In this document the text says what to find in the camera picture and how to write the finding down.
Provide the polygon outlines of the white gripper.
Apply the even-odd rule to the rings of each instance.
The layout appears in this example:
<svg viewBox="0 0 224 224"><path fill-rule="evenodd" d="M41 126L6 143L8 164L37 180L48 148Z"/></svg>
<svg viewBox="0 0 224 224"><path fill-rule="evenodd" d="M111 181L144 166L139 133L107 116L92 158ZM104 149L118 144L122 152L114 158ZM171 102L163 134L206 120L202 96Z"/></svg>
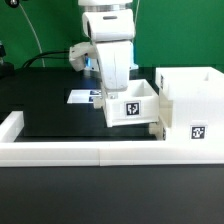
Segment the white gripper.
<svg viewBox="0 0 224 224"><path fill-rule="evenodd" d="M95 43L100 74L109 99L117 99L118 92L128 87L131 66L132 43L115 41Z"/></svg>

